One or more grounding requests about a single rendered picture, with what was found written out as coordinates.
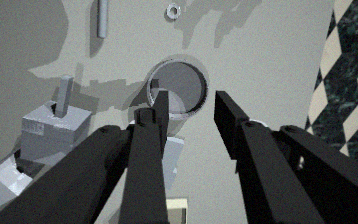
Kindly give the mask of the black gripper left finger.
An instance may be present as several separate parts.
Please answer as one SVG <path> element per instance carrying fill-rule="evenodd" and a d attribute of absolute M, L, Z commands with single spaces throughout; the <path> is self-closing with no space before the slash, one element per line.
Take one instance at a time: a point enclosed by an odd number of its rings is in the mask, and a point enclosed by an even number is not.
<path fill-rule="evenodd" d="M 104 125 L 89 135 L 2 209 L 0 224 L 94 224 L 125 168 L 118 224 L 170 224 L 162 166 L 168 122 L 169 91 L 160 90 L 125 130 Z"/>

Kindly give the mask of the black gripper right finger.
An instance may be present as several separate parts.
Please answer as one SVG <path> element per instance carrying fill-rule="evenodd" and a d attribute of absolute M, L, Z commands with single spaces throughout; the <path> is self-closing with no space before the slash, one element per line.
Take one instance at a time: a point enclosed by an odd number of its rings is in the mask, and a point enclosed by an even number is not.
<path fill-rule="evenodd" d="M 214 121 L 236 160 L 248 224 L 358 224 L 358 162 L 295 125 L 274 131 L 249 119 L 216 91 Z"/>

